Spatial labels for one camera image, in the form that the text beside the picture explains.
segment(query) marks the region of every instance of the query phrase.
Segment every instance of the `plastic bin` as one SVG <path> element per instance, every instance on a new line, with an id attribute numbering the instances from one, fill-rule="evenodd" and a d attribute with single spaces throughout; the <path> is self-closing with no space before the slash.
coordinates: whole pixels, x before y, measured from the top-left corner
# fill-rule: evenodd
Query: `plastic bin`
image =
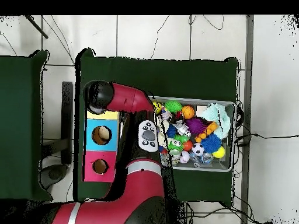
<path id="1" fill-rule="evenodd" d="M 179 170 L 195 170 L 195 171 L 210 171 L 210 172 L 228 172 L 232 169 L 234 164 L 234 146 L 236 137 L 236 105 L 233 102 L 228 101 L 217 101 L 217 100 L 199 100 L 199 99 L 184 99 L 184 98 L 172 98 L 172 97 L 156 97 L 153 99 L 151 96 L 149 98 L 154 101 L 161 103 L 167 102 L 168 100 L 177 100 L 183 106 L 191 105 L 196 109 L 196 106 L 208 106 L 211 103 L 218 103 L 225 107 L 227 115 L 231 119 L 231 128 L 228 133 L 228 137 L 222 140 L 222 146 L 225 149 L 225 156 L 221 159 L 214 158 L 210 164 L 201 164 L 200 167 L 194 167 L 194 162 L 191 160 L 185 164 L 178 163 L 173 165 L 173 169 Z"/>

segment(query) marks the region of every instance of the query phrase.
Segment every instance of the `button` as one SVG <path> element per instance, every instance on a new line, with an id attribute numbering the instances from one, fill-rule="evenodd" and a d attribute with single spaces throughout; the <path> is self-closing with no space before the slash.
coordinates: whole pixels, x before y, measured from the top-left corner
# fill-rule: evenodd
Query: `button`
<path id="1" fill-rule="evenodd" d="M 142 137 L 145 139 L 145 140 L 149 140 L 149 141 L 153 141 L 155 140 L 155 134 L 152 132 L 152 131 L 145 131 L 142 133 Z"/>

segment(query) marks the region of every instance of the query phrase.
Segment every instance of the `green mat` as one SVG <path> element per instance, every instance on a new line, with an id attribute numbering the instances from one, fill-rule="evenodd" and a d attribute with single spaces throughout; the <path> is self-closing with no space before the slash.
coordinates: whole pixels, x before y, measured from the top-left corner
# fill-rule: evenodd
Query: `green mat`
<path id="1" fill-rule="evenodd" d="M 40 81 L 47 56 L 0 56 L 0 198 L 52 199 L 39 184 Z"/>
<path id="2" fill-rule="evenodd" d="M 117 82 L 142 89 L 150 95 L 182 97 L 191 99 L 223 100 L 235 102 L 238 60 L 225 61 L 191 60 L 166 61 L 131 59 L 122 57 L 95 57 L 92 49 L 77 56 L 81 71 L 79 96 L 79 165 L 78 199 L 104 197 L 110 183 L 82 182 L 82 149 L 84 140 L 84 101 L 82 89 L 91 80 Z M 222 201 L 231 205 L 232 171 L 217 173 L 209 171 L 174 170 L 176 192 L 181 201 Z"/>

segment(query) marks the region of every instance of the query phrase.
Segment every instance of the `table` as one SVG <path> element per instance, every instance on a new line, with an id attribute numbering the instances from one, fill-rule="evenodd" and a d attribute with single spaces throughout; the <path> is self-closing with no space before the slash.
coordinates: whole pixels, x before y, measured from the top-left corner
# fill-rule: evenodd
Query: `table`
<path id="1" fill-rule="evenodd" d="M 75 92 L 74 200 L 101 198 L 110 183 L 82 182 L 84 101 L 82 89 L 91 80 L 117 82 L 144 90 L 148 95 L 235 102 L 238 60 L 172 61 L 95 57 L 92 49 L 77 56 Z M 232 170 L 226 173 L 174 170 L 180 201 L 221 201 L 231 205 Z"/>

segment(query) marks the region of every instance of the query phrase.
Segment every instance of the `red robot arm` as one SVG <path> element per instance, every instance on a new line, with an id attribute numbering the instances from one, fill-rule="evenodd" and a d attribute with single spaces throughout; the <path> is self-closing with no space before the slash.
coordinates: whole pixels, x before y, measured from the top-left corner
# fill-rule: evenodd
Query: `red robot arm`
<path id="1" fill-rule="evenodd" d="M 52 224 L 166 224 L 151 101 L 141 90 L 101 80 L 90 82 L 84 96 L 86 108 L 93 113 L 129 113 L 117 151 L 116 178 L 104 199 L 64 204 Z M 120 185 L 117 175 L 124 171 L 124 190 L 115 196 L 112 192 Z"/>

